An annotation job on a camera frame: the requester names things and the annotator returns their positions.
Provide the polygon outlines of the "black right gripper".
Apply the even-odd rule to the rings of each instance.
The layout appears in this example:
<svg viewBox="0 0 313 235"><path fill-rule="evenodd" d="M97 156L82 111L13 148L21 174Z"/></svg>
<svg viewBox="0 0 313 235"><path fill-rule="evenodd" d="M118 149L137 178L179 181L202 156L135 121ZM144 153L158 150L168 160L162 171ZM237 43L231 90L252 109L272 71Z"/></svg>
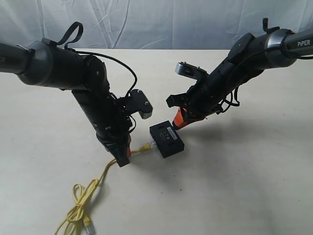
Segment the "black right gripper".
<svg viewBox="0 0 313 235"><path fill-rule="evenodd" d="M235 103L235 83L197 82L182 94L172 94L166 99L169 107L178 107L172 125L175 130L197 121L203 120L211 114L221 114Z"/></svg>

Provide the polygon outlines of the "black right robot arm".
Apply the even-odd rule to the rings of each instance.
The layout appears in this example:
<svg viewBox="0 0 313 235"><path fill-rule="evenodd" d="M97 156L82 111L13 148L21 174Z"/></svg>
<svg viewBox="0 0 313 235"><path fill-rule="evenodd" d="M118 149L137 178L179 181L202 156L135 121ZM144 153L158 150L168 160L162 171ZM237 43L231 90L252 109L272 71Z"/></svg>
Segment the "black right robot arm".
<svg viewBox="0 0 313 235"><path fill-rule="evenodd" d="M178 107L173 126L179 130L212 114L221 114L238 107L238 89L264 70L289 67L296 60L313 58L313 32L294 33L275 29L255 37L244 35L225 59L211 72L179 62L176 73L196 80L187 92L170 95L169 107Z"/></svg>

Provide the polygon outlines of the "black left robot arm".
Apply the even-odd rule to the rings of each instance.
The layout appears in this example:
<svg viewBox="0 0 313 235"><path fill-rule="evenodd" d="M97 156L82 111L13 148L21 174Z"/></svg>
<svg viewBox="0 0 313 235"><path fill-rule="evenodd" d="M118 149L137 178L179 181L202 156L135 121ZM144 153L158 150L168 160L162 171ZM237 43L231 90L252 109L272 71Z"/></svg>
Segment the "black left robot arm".
<svg viewBox="0 0 313 235"><path fill-rule="evenodd" d="M28 47L2 42L0 71L17 75L27 85L70 90L117 164L129 164L132 122L110 92L103 61L59 48L50 40L35 41Z"/></svg>

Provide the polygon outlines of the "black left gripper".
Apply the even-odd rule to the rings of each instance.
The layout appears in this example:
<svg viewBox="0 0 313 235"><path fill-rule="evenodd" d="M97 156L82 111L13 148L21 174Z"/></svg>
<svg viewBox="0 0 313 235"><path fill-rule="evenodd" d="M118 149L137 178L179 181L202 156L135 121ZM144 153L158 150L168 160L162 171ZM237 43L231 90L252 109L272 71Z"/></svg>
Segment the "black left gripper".
<svg viewBox="0 0 313 235"><path fill-rule="evenodd" d="M130 128L132 122L125 115L119 101L113 97L96 98L95 129L98 139L114 156L119 167L130 163Z"/></svg>

